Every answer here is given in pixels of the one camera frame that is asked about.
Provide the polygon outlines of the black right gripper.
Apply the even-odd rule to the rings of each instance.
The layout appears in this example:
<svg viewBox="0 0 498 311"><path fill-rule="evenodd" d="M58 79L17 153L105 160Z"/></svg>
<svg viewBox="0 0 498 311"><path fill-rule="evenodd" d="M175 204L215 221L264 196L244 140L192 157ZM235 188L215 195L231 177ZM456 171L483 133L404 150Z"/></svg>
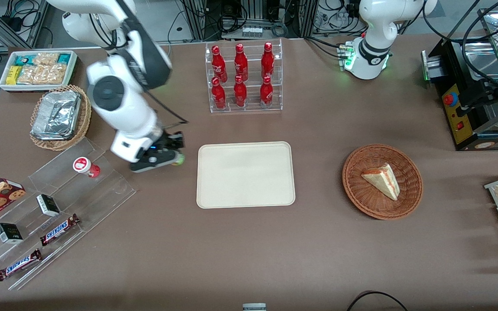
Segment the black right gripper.
<svg viewBox="0 0 498 311"><path fill-rule="evenodd" d="M164 133L156 142L153 144L153 151L157 153L158 151L174 150L178 154L182 154L182 149L185 147L183 132L176 132L171 135L169 133Z"/></svg>

